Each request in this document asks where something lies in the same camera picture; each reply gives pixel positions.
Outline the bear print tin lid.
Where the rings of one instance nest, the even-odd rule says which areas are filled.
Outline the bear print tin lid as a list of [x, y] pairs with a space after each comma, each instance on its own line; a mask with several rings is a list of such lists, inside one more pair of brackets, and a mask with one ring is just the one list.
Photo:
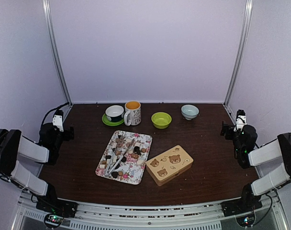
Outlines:
[[146, 168], [148, 167], [157, 179], [162, 181], [184, 167], [193, 164], [193, 161], [193, 158], [182, 146], [176, 145], [148, 160]]

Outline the metal tongs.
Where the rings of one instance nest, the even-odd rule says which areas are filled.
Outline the metal tongs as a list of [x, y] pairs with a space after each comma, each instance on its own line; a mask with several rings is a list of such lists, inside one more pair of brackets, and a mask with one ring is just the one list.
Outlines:
[[127, 147], [126, 151], [118, 158], [117, 162], [110, 168], [108, 168], [105, 172], [105, 176], [109, 177], [111, 173], [115, 170], [115, 168], [118, 166], [118, 164], [122, 161], [125, 154], [133, 147], [135, 139], [132, 139], [129, 146]]

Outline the tan chocolate tin box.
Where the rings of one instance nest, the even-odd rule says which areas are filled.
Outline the tan chocolate tin box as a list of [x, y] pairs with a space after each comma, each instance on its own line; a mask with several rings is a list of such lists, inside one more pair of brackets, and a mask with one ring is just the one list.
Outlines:
[[178, 172], [176, 172], [175, 174], [173, 174], [172, 176], [168, 176], [167, 178], [165, 178], [164, 180], [160, 181], [157, 179], [157, 177], [152, 173], [152, 171], [150, 169], [148, 169], [148, 167], [146, 168], [147, 172], [149, 173], [149, 175], [152, 177], [152, 179], [155, 181], [155, 183], [158, 186], [162, 186], [168, 182], [170, 182], [171, 180], [175, 179], [176, 177], [178, 177], [179, 175], [183, 174], [184, 172], [186, 172], [187, 170], [189, 170], [191, 168], [192, 164], [184, 167], [183, 169], [179, 170]]

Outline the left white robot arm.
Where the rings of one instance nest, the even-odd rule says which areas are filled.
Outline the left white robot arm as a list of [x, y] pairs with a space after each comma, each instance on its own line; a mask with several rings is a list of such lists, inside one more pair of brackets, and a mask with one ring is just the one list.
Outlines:
[[74, 128], [62, 131], [46, 123], [41, 127], [39, 136], [36, 143], [18, 129], [0, 129], [0, 177], [43, 197], [43, 206], [56, 213], [61, 209], [61, 202], [57, 199], [55, 188], [34, 175], [24, 163], [55, 165], [62, 143], [74, 139]]

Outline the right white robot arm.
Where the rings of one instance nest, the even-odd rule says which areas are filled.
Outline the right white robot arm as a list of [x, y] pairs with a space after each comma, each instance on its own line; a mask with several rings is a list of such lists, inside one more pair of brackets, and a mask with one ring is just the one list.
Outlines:
[[291, 181], [291, 132], [279, 134], [257, 147], [256, 129], [240, 117], [235, 125], [223, 121], [220, 135], [232, 141], [234, 158], [241, 168], [261, 168], [275, 163], [266, 174], [243, 187], [241, 197], [236, 201], [241, 211], [249, 211], [262, 195]]

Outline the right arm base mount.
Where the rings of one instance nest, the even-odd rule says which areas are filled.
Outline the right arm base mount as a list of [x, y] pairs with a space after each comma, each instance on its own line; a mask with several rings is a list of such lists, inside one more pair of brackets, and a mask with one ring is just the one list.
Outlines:
[[262, 208], [262, 202], [259, 198], [249, 200], [241, 197], [239, 199], [224, 201], [221, 203], [221, 207], [224, 216], [228, 217]]

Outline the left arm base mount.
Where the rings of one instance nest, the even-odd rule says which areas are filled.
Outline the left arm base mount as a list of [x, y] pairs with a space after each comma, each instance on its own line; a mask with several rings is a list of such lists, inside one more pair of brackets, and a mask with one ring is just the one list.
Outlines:
[[36, 208], [64, 218], [74, 218], [78, 204], [76, 202], [57, 199], [55, 202], [44, 197], [37, 197]]

